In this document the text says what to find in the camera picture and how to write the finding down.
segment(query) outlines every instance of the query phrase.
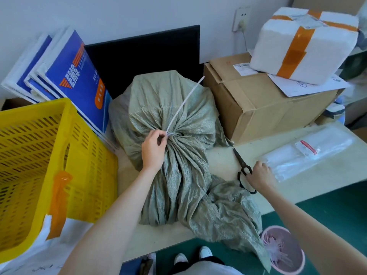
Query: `stack of books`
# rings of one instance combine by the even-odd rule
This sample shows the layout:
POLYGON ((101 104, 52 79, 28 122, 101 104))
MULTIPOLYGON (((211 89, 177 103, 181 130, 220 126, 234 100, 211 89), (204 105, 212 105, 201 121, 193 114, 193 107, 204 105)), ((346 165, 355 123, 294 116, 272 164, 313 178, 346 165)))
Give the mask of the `stack of books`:
POLYGON ((72 27, 55 36, 43 33, 22 53, 1 85, 32 103, 68 97, 107 146, 118 145, 111 132, 111 97, 72 27))

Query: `cut cable ties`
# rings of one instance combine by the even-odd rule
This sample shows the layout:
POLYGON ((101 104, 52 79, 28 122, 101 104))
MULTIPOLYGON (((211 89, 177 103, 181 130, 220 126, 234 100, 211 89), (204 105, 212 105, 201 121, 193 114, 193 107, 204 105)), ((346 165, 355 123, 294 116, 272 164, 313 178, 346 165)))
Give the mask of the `cut cable ties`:
POLYGON ((174 132, 170 132, 168 133, 168 130, 170 129, 173 120, 177 117, 178 112, 182 109, 182 107, 185 105, 186 101, 189 99, 189 97, 191 96, 191 94, 195 91, 195 89, 199 86, 199 84, 201 83, 201 81, 204 79, 205 76, 203 76, 198 83, 196 83, 196 85, 192 88, 192 90, 189 92, 189 94, 187 95, 187 97, 185 98, 185 100, 181 103, 180 107, 178 108, 176 114, 174 114, 172 120, 170 121, 170 124, 168 124, 167 130, 166 130, 166 136, 169 137, 172 134, 174 134, 174 132))

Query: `clear plastic bag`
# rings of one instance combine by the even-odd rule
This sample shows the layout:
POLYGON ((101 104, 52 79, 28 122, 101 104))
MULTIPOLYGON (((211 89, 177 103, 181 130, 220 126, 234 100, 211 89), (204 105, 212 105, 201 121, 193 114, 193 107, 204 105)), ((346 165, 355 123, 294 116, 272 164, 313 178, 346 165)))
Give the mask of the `clear plastic bag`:
POLYGON ((261 156, 260 160, 272 168, 275 178, 281 182, 345 150, 354 139, 353 135, 328 125, 261 156))

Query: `wall outlet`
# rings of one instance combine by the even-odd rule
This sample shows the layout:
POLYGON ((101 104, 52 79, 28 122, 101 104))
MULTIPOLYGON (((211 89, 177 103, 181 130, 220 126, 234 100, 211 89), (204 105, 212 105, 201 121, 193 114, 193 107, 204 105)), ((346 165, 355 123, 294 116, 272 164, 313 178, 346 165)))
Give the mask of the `wall outlet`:
POLYGON ((250 18, 250 11, 251 11, 250 6, 245 6, 245 7, 236 9, 235 20, 233 21, 233 27, 232 27, 233 32, 236 32, 241 29, 240 22, 242 20, 243 20, 243 23, 247 25, 247 22, 250 18))

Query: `table surface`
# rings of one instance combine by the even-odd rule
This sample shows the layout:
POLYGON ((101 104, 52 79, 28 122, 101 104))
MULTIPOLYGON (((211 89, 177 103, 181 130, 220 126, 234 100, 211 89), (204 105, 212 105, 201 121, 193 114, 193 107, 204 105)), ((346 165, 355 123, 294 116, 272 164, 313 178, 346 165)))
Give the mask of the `table surface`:
MULTIPOLYGON (((339 122, 331 125, 354 135, 339 122)), ((309 126, 251 143, 235 145, 235 147, 245 162, 253 166, 259 156, 319 129, 319 126, 309 126)), ((355 142, 345 151, 325 159, 308 171, 279 183, 280 192, 293 203, 298 203, 367 179, 367 144, 360 138, 356 136, 355 138, 355 142)), ((121 194, 137 177, 138 171, 131 165, 123 150, 118 150, 117 156, 119 158, 118 192, 121 194)), ((232 148, 215 147, 207 151, 207 157, 209 170, 212 174, 225 180, 237 179, 240 165, 232 148)), ((253 199, 261 214, 274 210, 261 194, 254 194, 253 199)), ((192 238, 194 238, 194 234, 190 229, 182 226, 179 222, 159 227, 139 224, 124 255, 124 262, 192 238)))

